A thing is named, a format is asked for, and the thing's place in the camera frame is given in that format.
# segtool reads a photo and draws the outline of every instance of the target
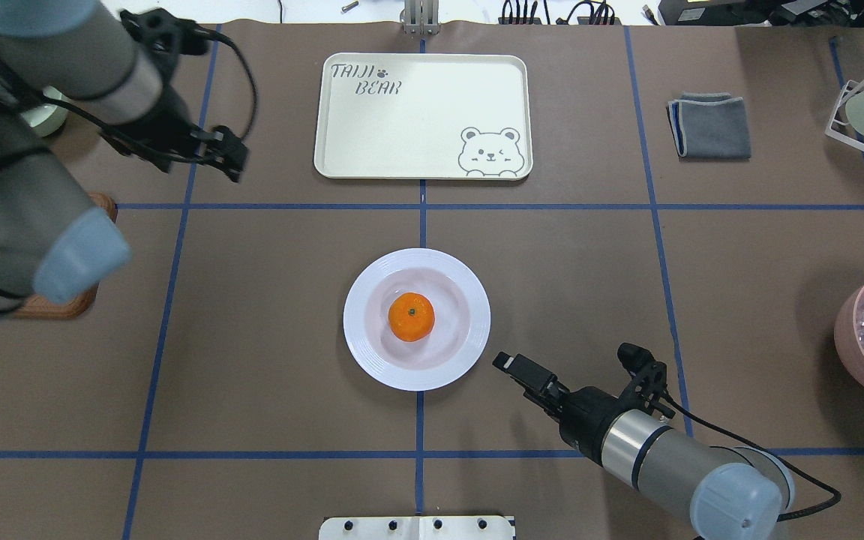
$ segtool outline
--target white tray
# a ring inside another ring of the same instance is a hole
[[[332,55],[322,66],[315,167],[329,178],[525,178],[525,64],[513,55]]]

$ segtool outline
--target power strip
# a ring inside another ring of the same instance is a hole
[[[592,17],[578,17],[580,25],[590,26],[590,21],[593,19]],[[622,21],[618,20],[618,17],[615,17],[615,22],[613,22],[614,26],[621,26]]]
[[[514,17],[500,17],[500,18],[498,18],[498,23],[499,24],[508,24],[511,26],[527,25],[527,24],[542,24],[542,19],[538,18],[538,17],[532,17],[531,22],[517,23],[517,22],[515,22]]]

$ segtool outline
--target folded towel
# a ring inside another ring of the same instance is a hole
[[[676,150],[683,158],[752,156],[745,101],[730,93],[683,93],[668,104]]]

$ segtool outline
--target orange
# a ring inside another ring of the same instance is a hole
[[[419,341],[432,332],[435,311],[432,304],[421,294],[407,292],[391,303],[388,308],[388,327],[402,341]]]

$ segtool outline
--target black cable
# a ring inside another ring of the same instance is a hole
[[[835,506],[836,503],[839,503],[839,500],[842,500],[842,494],[839,492],[839,490],[835,489],[833,486],[828,485],[826,482],[820,481],[820,479],[816,479],[816,478],[814,478],[814,476],[807,474],[807,472],[805,472],[802,469],[796,467],[795,465],[789,463],[784,458],[779,457],[779,455],[773,454],[771,451],[768,451],[764,447],[761,447],[761,445],[755,444],[751,440],[749,440],[749,439],[747,439],[741,435],[731,433],[731,431],[725,430],[723,427],[718,427],[718,426],[716,426],[716,424],[711,423],[711,421],[705,421],[705,420],[699,418],[698,416],[685,410],[685,408],[683,408],[678,403],[676,403],[676,401],[674,399],[672,399],[672,396],[670,396],[668,392],[665,392],[662,395],[662,397],[669,404],[671,404],[671,406],[673,408],[675,408],[675,410],[678,410],[679,413],[682,413],[687,418],[690,418],[696,424],[705,426],[706,428],[709,428],[710,430],[713,430],[713,431],[718,431],[718,433],[726,435],[726,437],[733,438],[736,441],[740,441],[742,444],[745,444],[748,447],[754,448],[755,450],[758,450],[759,452],[766,452],[766,454],[772,455],[772,457],[774,457],[775,459],[778,459],[778,461],[781,462],[782,465],[785,465],[786,467],[788,467],[788,469],[790,471],[792,471],[793,473],[795,473],[799,476],[802,476],[802,478],[806,479],[806,481],[811,482],[813,485],[817,486],[817,488],[820,488],[820,489],[825,490],[826,492],[829,492],[829,494],[831,495],[831,497],[829,499],[825,500],[825,502],[819,502],[818,505],[812,505],[812,506],[809,506],[807,508],[803,508],[802,510],[795,510],[793,512],[786,512],[784,514],[779,514],[779,516],[778,516],[779,522],[788,521],[788,520],[795,520],[795,519],[803,518],[805,516],[810,516],[812,514],[816,514],[818,512],[822,512],[822,510],[829,509],[831,506]]]
[[[239,137],[241,140],[246,140],[246,137],[249,137],[251,133],[251,129],[255,124],[255,116],[258,114],[258,85],[255,83],[255,76],[253,76],[253,72],[249,68],[249,62],[246,61],[245,55],[242,54],[242,51],[239,49],[239,46],[236,45],[236,42],[232,41],[225,34],[220,34],[218,31],[214,30],[206,30],[211,36],[213,41],[218,41],[219,44],[226,45],[229,47],[234,53],[235,57],[239,59],[239,64],[242,65],[242,69],[246,72],[246,77],[249,78],[249,86],[251,89],[251,94],[253,95],[253,103],[251,103],[251,111],[249,113],[249,122],[246,124],[246,129],[243,130],[242,136]]]
[[[589,21],[589,24],[606,25],[615,24],[615,10],[607,3],[607,0],[602,0],[599,9],[595,10],[595,18]]]
[[[551,19],[549,18],[548,0],[542,0],[542,4],[545,6],[545,23],[552,24]],[[536,11],[538,10],[539,0],[532,1],[531,11],[529,10],[529,0],[515,0],[515,12],[513,13],[512,0],[505,0],[505,2],[502,3],[502,14],[498,21],[499,24],[503,24],[502,20],[505,20],[504,24],[532,24],[532,21],[536,18]]]
[[[645,17],[654,26],[659,26],[659,21],[656,20],[656,15],[652,13],[652,8],[648,4],[642,6],[642,17]]]
[[[572,14],[575,14],[575,11],[579,9],[579,6],[589,6],[589,21],[591,22],[593,17],[596,16],[596,6],[593,6],[593,4],[595,4],[595,2],[591,2],[590,0],[582,0],[582,2],[574,4],[565,19],[563,19],[562,17],[559,18],[559,20],[565,20],[565,22],[562,22],[560,24],[569,24],[569,21],[572,20]]]
[[[579,6],[589,6],[589,24],[606,24],[606,20],[609,20],[609,18],[610,22],[608,24],[615,24],[615,10],[604,0],[602,2],[594,0],[580,1],[572,6],[566,18],[559,17],[556,20],[556,24],[569,24],[569,21],[572,21],[572,15],[579,9]]]
[[[251,129],[253,129],[253,125],[255,122],[255,116],[257,116],[258,112],[258,88],[255,85],[255,79],[253,73],[251,73],[251,69],[249,68],[249,64],[246,62],[246,58],[242,55],[242,51],[239,50],[238,46],[230,40],[225,34],[220,34],[218,31],[209,30],[208,28],[199,28],[198,32],[203,33],[210,41],[217,41],[220,44],[225,44],[232,49],[235,53],[236,57],[238,57],[239,61],[242,64],[242,68],[244,72],[246,72],[247,78],[249,78],[249,85],[251,87],[251,94],[253,95],[253,103],[251,103],[251,112],[249,114],[249,122],[246,124],[242,132],[241,140],[245,141],[246,137],[249,137],[249,133],[251,133]],[[179,156],[179,154],[169,153],[168,151],[158,151],[151,146],[148,146],[144,143],[141,143],[138,140],[135,140],[133,137],[127,136],[126,133],[122,133],[117,127],[113,127],[110,124],[107,124],[102,119],[99,119],[94,114],[90,112],[86,112],[86,110],[82,109],[82,107],[73,105],[72,103],[68,103],[66,101],[62,101],[59,99],[52,99],[50,97],[42,96],[42,101],[44,103],[48,103],[49,105],[54,105],[56,107],[62,107],[62,109],[68,110],[70,113],[76,113],[78,116],[82,116],[83,119],[95,124],[103,132],[107,132],[112,134],[114,137],[123,140],[125,143],[133,146],[136,149],[142,150],[145,154],[152,158],[158,158],[158,160],[166,160],[172,161],[177,164],[210,164],[216,158],[222,158],[229,151],[210,151],[208,154],[202,157],[185,157]]]

